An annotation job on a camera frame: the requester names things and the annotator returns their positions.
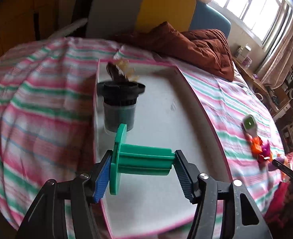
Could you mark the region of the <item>green plastic spool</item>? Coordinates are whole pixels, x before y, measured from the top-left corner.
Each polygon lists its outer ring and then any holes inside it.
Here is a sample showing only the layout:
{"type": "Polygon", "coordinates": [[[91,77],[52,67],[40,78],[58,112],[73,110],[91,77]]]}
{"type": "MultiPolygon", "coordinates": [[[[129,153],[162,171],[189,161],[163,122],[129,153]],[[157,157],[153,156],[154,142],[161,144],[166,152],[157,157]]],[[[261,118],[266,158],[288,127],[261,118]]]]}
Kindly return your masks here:
{"type": "Polygon", "coordinates": [[[120,124],[115,136],[110,164],[109,191],[117,195],[122,174],[160,175],[169,174],[175,153],[169,148],[126,144],[127,125],[120,124]]]}

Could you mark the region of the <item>orange cube block cluster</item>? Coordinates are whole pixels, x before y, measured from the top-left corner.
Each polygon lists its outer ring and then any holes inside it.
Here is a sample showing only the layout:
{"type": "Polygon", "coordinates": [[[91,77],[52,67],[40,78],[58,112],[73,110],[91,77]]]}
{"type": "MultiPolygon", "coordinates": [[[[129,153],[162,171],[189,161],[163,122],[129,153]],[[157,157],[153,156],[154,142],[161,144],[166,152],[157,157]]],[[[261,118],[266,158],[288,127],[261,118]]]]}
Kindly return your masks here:
{"type": "Polygon", "coordinates": [[[253,154],[258,155],[262,153],[263,142],[259,136],[252,137],[250,134],[245,134],[245,138],[253,154]]]}

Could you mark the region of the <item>green white plastic fitting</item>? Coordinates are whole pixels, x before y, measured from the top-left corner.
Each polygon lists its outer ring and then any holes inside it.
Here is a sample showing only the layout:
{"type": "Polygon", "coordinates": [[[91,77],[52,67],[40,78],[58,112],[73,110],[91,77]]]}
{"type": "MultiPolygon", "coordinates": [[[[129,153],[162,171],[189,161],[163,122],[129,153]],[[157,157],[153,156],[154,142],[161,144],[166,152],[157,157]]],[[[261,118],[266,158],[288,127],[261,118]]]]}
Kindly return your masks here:
{"type": "Polygon", "coordinates": [[[255,138],[258,136],[258,126],[257,126],[257,123],[255,121],[254,116],[252,116],[251,114],[246,115],[243,118],[242,126],[243,126],[244,131],[247,134],[249,134],[252,138],[255,138]]]}

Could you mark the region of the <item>black capped grey jar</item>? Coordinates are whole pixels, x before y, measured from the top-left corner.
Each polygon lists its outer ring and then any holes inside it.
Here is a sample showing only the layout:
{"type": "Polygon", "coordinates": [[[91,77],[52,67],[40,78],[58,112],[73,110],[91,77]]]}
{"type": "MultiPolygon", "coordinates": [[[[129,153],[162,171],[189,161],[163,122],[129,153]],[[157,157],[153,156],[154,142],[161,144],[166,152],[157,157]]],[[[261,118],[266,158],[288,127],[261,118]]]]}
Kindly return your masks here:
{"type": "Polygon", "coordinates": [[[145,85],[134,81],[104,81],[97,84],[97,95],[103,97],[104,125],[110,132],[116,132],[120,124],[130,131],[138,97],[145,92],[145,85]]]}

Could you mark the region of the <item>brown scalp massager brush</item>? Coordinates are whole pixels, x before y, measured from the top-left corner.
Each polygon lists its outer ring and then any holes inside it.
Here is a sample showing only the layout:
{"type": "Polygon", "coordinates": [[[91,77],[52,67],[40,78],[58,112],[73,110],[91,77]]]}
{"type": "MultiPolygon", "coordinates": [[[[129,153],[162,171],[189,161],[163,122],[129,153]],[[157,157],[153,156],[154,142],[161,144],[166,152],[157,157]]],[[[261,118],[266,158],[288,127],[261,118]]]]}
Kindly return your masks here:
{"type": "Polygon", "coordinates": [[[108,62],[106,70],[112,81],[116,83],[125,81],[137,82],[139,79],[135,68],[130,66],[128,60],[120,59],[115,62],[108,62]]]}

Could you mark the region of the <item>pink white tray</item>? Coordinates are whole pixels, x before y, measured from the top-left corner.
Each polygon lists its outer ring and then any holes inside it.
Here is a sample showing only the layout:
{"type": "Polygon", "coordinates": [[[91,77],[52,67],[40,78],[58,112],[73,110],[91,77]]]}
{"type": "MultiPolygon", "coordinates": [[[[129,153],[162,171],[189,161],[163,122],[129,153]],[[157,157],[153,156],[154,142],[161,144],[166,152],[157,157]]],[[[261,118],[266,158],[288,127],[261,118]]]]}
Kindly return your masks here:
{"type": "MultiPolygon", "coordinates": [[[[129,61],[145,92],[138,97],[132,145],[180,149],[216,180],[229,182],[230,168],[217,133],[185,73],[174,65],[129,61]]],[[[158,234],[192,221],[195,205],[185,198],[174,170],[166,176],[121,176],[119,192],[105,193],[102,209],[111,238],[158,234]]]]}

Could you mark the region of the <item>wooden side table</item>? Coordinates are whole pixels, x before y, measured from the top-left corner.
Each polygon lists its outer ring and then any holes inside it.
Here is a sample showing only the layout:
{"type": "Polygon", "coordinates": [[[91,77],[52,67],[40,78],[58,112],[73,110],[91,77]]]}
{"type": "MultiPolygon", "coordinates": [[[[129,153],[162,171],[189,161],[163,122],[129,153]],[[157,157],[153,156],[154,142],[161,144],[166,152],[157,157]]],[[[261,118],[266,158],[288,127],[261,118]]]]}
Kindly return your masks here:
{"type": "Polygon", "coordinates": [[[237,67],[237,70],[242,75],[245,82],[254,89],[257,89],[263,98],[266,99],[274,113],[278,112],[278,107],[273,103],[268,91],[262,85],[261,81],[255,77],[254,73],[247,67],[242,66],[236,58],[233,57],[233,62],[237,67]]]}

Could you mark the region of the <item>striped bedspread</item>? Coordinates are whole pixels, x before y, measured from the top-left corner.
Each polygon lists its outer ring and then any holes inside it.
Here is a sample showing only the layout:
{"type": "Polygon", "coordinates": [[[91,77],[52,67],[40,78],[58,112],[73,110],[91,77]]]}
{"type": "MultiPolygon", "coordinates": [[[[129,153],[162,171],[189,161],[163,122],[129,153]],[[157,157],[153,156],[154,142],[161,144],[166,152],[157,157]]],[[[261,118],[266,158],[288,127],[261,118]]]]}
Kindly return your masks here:
{"type": "Polygon", "coordinates": [[[0,57],[0,213],[17,230],[48,179],[72,179],[92,161],[92,93],[98,61],[128,59],[179,67],[220,139],[231,175],[265,214],[282,177],[260,169],[240,124],[254,115],[275,155],[283,145],[264,105],[242,77],[223,80],[193,65],[103,39],[21,44],[0,57]]]}

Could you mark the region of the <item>rust brown quilt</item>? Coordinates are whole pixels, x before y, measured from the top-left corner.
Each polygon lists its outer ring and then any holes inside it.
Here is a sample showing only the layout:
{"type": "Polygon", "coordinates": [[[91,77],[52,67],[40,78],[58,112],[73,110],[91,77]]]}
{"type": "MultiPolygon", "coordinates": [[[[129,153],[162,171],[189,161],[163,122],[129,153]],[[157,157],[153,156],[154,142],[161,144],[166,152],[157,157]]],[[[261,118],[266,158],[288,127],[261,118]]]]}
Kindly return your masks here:
{"type": "Polygon", "coordinates": [[[179,59],[228,81],[234,80],[232,54],[225,34],[218,29],[177,31],[163,22],[149,32],[124,31],[112,40],[179,59]]]}

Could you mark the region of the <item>beige curtain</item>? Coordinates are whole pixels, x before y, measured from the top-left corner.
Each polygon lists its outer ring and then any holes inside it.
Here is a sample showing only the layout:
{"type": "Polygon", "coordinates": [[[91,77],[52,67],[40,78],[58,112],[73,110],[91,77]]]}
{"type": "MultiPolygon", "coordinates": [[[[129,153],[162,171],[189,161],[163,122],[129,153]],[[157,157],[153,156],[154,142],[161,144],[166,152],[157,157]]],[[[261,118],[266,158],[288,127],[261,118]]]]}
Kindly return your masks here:
{"type": "Polygon", "coordinates": [[[293,65],[293,17],[282,38],[257,72],[261,83],[272,89],[281,86],[293,65]]]}

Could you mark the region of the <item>purple small box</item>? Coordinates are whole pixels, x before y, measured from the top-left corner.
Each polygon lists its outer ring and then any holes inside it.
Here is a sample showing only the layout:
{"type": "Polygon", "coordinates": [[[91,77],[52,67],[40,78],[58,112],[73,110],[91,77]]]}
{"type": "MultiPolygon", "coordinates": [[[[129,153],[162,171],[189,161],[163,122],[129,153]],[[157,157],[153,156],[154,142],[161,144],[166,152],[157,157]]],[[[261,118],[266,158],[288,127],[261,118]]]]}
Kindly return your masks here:
{"type": "Polygon", "coordinates": [[[249,56],[247,56],[244,59],[244,61],[242,62],[242,66],[247,68],[247,67],[249,67],[251,65],[251,63],[252,63],[252,59],[249,56]]]}

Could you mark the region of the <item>white carton box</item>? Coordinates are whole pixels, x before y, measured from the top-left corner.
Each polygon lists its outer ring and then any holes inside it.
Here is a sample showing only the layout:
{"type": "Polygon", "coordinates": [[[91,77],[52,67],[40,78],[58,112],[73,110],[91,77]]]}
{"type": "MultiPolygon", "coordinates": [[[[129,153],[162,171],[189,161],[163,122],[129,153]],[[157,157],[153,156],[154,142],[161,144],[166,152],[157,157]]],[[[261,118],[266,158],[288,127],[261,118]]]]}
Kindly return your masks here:
{"type": "Polygon", "coordinates": [[[237,50],[237,56],[236,59],[239,63],[242,63],[246,57],[249,55],[251,51],[251,47],[246,44],[245,46],[240,46],[237,50]]]}

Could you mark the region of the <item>grey yellow blue headboard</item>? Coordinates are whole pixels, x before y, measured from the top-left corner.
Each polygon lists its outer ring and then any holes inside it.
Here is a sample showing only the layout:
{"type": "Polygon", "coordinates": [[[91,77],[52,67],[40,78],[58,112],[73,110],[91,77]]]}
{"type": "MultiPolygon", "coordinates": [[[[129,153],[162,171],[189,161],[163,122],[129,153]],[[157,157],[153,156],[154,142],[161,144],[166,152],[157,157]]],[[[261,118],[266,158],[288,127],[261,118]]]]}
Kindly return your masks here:
{"type": "Polygon", "coordinates": [[[93,0],[86,37],[107,39],[127,30],[149,32],[163,22],[179,32],[218,29],[228,36],[231,30],[224,15],[198,0],[93,0]]]}

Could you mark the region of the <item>window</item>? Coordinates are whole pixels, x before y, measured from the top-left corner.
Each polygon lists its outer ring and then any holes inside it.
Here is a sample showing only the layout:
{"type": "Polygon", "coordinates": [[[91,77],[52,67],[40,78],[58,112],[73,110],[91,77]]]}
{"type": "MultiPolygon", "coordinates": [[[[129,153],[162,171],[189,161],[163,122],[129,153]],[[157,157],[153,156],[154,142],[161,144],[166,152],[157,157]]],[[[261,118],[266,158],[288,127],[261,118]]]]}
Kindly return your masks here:
{"type": "Polygon", "coordinates": [[[264,43],[276,21],[282,0],[212,0],[210,5],[264,43]]]}

